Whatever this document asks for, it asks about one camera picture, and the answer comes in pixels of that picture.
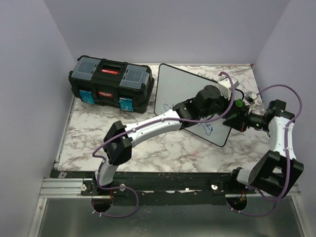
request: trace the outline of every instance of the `green object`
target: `green object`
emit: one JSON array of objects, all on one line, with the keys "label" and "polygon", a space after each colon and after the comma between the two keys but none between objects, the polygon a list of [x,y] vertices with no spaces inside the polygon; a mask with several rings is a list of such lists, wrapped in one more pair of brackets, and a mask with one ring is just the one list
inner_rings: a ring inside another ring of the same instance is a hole
[{"label": "green object", "polygon": [[235,105],[237,106],[237,107],[242,107],[243,106],[243,101],[242,100],[236,100],[235,101]]}]

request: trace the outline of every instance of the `gray wall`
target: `gray wall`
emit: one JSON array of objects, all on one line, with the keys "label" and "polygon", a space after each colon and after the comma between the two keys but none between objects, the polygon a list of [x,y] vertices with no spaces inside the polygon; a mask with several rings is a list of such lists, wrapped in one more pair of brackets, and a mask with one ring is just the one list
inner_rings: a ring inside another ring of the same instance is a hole
[{"label": "gray wall", "polygon": [[289,0],[44,0],[75,58],[253,63]]},{"label": "gray wall", "polygon": [[[292,86],[303,100],[303,111],[293,130],[296,157],[305,165],[299,179],[306,211],[316,226],[316,1],[292,0],[255,62],[254,74],[264,88],[275,83]],[[298,102],[291,91],[271,89],[265,105],[280,98],[296,113]]]},{"label": "gray wall", "polygon": [[0,235],[28,234],[52,167],[74,59],[42,0],[0,1]]}]

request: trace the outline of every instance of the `marble table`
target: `marble table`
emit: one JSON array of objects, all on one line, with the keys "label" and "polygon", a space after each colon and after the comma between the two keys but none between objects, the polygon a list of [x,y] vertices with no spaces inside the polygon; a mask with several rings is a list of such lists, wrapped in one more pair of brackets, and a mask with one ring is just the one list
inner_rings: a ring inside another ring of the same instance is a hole
[{"label": "marble table", "polygon": [[[159,65],[149,65],[157,81]],[[218,80],[218,73],[225,71],[236,78],[244,93],[258,92],[249,65],[179,66],[183,70]],[[113,122],[123,124],[143,121],[155,116],[156,84],[145,114],[122,111],[109,106],[99,106],[75,100],[69,128],[61,148],[60,171],[95,171],[101,159],[92,152],[103,142]],[[262,101],[255,108],[263,113]],[[119,166],[118,171],[142,172],[229,172],[242,166],[252,168],[266,153],[269,139],[265,132],[249,129],[244,133],[231,131],[224,147],[217,147],[185,130],[162,134],[133,148],[132,159]]]}]

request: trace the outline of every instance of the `gray floor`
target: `gray floor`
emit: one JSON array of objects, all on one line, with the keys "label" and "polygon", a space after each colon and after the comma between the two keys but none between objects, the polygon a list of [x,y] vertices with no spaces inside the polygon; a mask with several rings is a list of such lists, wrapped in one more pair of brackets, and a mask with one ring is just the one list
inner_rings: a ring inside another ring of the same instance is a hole
[{"label": "gray floor", "polygon": [[[248,198],[247,212],[265,213],[273,204]],[[123,214],[132,207],[112,207]],[[291,197],[268,217],[246,217],[227,206],[141,206],[133,216],[115,219],[92,215],[90,200],[49,199],[40,237],[300,237],[301,227]]]}]

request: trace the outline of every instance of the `red label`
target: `red label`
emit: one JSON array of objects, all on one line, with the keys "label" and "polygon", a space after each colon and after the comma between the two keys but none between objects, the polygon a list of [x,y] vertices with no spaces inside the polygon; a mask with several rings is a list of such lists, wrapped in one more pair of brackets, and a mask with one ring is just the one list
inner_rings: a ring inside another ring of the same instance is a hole
[{"label": "red label", "polygon": [[103,72],[103,73],[111,73],[111,74],[115,74],[115,75],[119,74],[119,72],[106,70],[106,69],[102,69],[101,72]]},{"label": "red label", "polygon": [[111,93],[102,92],[102,91],[98,91],[98,95],[106,96],[106,97],[111,97],[111,98],[114,96],[114,95],[111,94]]}]

